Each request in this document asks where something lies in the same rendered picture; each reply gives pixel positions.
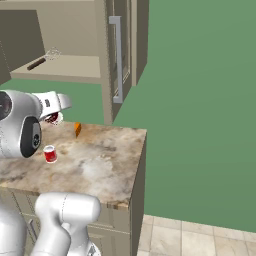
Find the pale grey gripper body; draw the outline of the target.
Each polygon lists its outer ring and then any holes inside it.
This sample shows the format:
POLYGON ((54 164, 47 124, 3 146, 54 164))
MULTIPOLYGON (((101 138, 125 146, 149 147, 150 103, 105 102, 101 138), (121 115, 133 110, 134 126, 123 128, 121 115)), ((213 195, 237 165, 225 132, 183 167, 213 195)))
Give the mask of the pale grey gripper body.
POLYGON ((57 107, 56 110, 60 112, 61 110, 65 110, 72 107, 71 99, 66 94, 58 94, 57 95, 57 107))

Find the beige cabinet door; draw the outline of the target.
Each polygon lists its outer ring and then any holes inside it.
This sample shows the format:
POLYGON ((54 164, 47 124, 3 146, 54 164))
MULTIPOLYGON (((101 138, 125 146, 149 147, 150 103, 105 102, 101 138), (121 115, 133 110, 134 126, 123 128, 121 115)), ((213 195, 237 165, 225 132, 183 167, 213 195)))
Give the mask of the beige cabinet door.
POLYGON ((131 0, 107 0, 107 25, 112 90, 112 120, 115 120, 123 103, 116 104, 113 102, 113 97, 118 95, 118 83, 116 67, 116 30, 114 25, 109 24, 110 16, 121 16, 124 103, 124 100, 132 86, 131 0))

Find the beige base cabinet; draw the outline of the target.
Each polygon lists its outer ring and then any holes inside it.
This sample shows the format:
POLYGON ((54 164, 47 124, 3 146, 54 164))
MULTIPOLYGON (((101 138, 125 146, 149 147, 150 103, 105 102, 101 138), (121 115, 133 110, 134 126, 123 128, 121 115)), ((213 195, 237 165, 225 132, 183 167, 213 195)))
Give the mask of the beige base cabinet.
POLYGON ((43 155, 0 160, 0 193, 25 217, 43 192, 78 192, 98 197, 101 215, 88 227, 102 256, 136 256, 144 214, 147 132, 119 130, 65 141, 58 160, 43 155))

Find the beige wall cabinet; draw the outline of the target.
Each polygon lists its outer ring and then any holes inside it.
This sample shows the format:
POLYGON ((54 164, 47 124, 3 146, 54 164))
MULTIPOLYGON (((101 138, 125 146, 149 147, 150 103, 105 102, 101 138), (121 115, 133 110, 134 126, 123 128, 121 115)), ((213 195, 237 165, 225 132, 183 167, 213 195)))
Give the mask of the beige wall cabinet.
MULTIPOLYGON (((148 59, 149 0, 131 0, 132 86, 148 59)), ((107 0, 0 0, 0 85, 12 78, 99 84, 112 120, 107 0), (27 67, 56 47, 61 55, 27 67)))

